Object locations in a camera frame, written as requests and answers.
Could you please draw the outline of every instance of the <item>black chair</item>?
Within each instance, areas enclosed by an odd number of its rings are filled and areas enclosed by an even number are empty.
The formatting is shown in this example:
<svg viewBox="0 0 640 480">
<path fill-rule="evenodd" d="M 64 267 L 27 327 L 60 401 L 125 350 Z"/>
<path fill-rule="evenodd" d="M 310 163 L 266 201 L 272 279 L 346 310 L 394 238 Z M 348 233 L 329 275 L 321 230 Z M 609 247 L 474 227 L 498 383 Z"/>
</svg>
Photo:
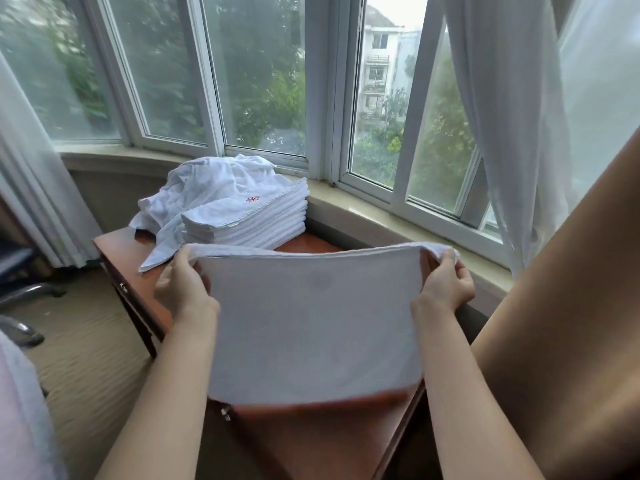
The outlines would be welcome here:
<svg viewBox="0 0 640 480">
<path fill-rule="evenodd" d="M 37 256 L 31 248 L 0 239 L 0 308 L 23 298 L 51 294 L 60 297 L 66 293 L 48 283 L 40 282 L 28 271 L 28 264 Z M 16 278 L 23 271 L 26 277 Z M 44 341 L 43 334 L 29 325 L 0 314 L 0 329 L 20 347 L 35 347 Z"/>
</svg>

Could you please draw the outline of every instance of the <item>floor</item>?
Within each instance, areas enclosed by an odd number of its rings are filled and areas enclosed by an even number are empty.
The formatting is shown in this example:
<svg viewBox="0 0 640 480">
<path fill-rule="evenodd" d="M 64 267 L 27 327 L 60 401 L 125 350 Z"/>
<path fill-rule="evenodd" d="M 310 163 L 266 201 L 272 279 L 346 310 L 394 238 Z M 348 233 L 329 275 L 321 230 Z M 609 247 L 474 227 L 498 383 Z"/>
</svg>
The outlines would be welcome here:
<svg viewBox="0 0 640 480">
<path fill-rule="evenodd" d="M 126 421 L 151 361 L 101 269 L 61 283 L 62 298 L 43 296 L 3 309 L 46 337 L 27 352 L 43 387 L 70 480 L 94 478 Z M 205 421 L 198 479 L 259 479 L 252 461 Z"/>
</svg>

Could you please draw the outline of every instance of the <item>person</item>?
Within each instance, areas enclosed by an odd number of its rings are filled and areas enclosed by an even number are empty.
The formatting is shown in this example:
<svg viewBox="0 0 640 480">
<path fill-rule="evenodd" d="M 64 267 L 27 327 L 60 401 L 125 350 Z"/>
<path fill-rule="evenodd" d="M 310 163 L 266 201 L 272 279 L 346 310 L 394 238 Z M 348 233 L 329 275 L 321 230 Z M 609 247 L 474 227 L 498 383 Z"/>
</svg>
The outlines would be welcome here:
<svg viewBox="0 0 640 480">
<path fill-rule="evenodd" d="M 475 296 L 468 269 L 448 250 L 423 250 L 424 284 L 410 304 L 436 448 L 445 480 L 543 479 L 496 403 L 454 312 Z M 195 477 L 220 304 L 184 246 L 156 285 L 174 326 L 98 480 Z"/>
</svg>

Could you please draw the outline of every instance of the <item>table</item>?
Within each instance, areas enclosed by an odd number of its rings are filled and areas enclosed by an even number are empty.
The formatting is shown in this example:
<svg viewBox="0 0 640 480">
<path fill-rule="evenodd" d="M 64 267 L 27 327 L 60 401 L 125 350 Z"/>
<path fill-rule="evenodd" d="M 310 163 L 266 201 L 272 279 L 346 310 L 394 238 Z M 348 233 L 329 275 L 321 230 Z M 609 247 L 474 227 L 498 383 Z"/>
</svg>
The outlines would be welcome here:
<svg viewBox="0 0 640 480">
<path fill-rule="evenodd" d="M 153 234 L 119 229 L 95 239 L 103 266 L 152 357 L 153 337 L 172 327 L 167 309 L 153 297 L 164 266 L 139 273 L 154 247 Z M 340 249 L 309 233 L 279 251 L 330 253 Z M 415 412 L 426 400 L 424 386 L 330 404 L 208 407 L 227 419 L 229 431 L 247 448 L 268 478 L 286 480 L 380 479 Z"/>
</svg>

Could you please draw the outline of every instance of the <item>person's right hand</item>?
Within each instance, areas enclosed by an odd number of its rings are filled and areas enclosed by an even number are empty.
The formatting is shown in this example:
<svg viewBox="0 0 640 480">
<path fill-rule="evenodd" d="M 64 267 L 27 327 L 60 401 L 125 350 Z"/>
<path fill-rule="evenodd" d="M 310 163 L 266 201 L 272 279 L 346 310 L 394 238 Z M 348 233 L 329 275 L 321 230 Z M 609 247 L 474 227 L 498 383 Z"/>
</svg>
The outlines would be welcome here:
<svg viewBox="0 0 640 480">
<path fill-rule="evenodd" d="M 427 250 L 420 250 L 420 268 L 423 279 L 426 279 L 420 295 L 411 302 L 414 319 L 421 312 L 434 308 L 455 312 L 460 305 L 475 297 L 476 288 L 471 274 L 462 262 L 456 262 L 452 248 L 444 252 L 439 265 Z"/>
<path fill-rule="evenodd" d="M 175 254 L 164 268 L 156 283 L 154 297 L 171 312 L 174 320 L 186 309 L 194 311 L 189 315 L 206 316 L 220 313 L 220 304 L 209 295 L 211 287 L 206 276 L 189 264 L 189 246 L 185 245 Z"/>
</svg>

